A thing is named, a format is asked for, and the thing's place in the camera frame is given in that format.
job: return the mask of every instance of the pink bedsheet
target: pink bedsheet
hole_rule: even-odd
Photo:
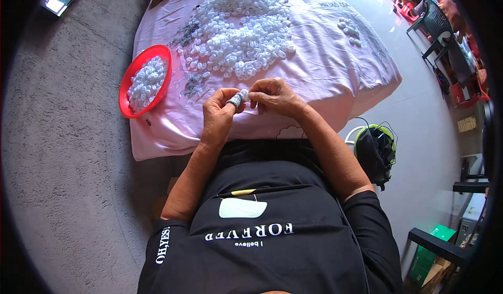
[[[195,90],[187,91],[191,72],[171,42],[188,22],[194,6],[203,1],[165,0],[145,12],[136,31],[133,57],[155,44],[168,45],[173,55],[167,95],[154,110],[130,120],[131,146],[138,161],[191,153],[203,128],[202,104],[222,87],[249,89],[258,79],[282,77],[339,131],[349,119],[389,96],[402,80],[379,36],[344,0],[289,0],[295,53],[287,53],[286,59],[277,59],[267,71],[248,81],[239,81],[235,74],[226,79],[218,71]],[[355,22],[362,47],[349,44],[349,37],[337,27],[339,17]],[[305,138],[305,134],[290,118],[269,113],[258,116],[256,109],[248,107],[234,117],[229,138]]]

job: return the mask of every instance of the person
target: person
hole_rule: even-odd
[[[293,118],[308,139],[227,142],[246,105],[225,104],[237,92],[203,104],[201,141],[154,224],[138,293],[400,292],[390,223],[344,141],[270,78],[253,84],[250,107]]]

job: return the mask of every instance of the hand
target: hand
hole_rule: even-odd
[[[300,96],[280,77],[255,81],[248,93],[252,108],[259,105],[259,115],[273,110],[280,115],[297,118],[308,108]]]
[[[233,104],[225,104],[237,92],[239,90],[235,88],[218,89],[204,102],[204,128],[201,143],[205,146],[222,147],[227,142],[234,114],[241,113],[245,108],[244,103],[237,110]]]

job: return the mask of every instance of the green box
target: green box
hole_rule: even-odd
[[[437,226],[430,232],[431,235],[436,236],[446,242],[448,242],[455,233],[455,230],[452,230],[440,224],[437,224]],[[422,286],[424,279],[426,278],[426,276],[428,276],[431,266],[435,262],[436,258],[437,255],[422,246],[418,246],[418,249],[415,253],[415,258],[412,261],[411,270],[409,272],[409,276],[411,277],[412,281],[414,281],[419,286]]]

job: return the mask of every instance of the red bowl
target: red bowl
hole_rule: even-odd
[[[145,64],[147,59],[152,59],[155,56],[159,56],[166,62],[166,77],[164,78],[164,82],[162,83],[160,90],[158,91],[154,100],[150,102],[150,104],[148,104],[148,106],[144,108],[140,113],[135,114],[133,108],[129,106],[129,98],[127,96],[127,90],[129,90],[129,87],[132,84],[131,77],[135,76],[136,71],[141,69],[141,66]],[[154,45],[141,52],[140,55],[138,55],[129,65],[126,73],[124,74],[124,77],[122,78],[121,87],[119,88],[119,108],[122,115],[125,118],[137,118],[156,107],[156,105],[159,104],[159,102],[166,95],[167,88],[168,86],[170,86],[171,73],[171,52],[169,48],[164,45]]]

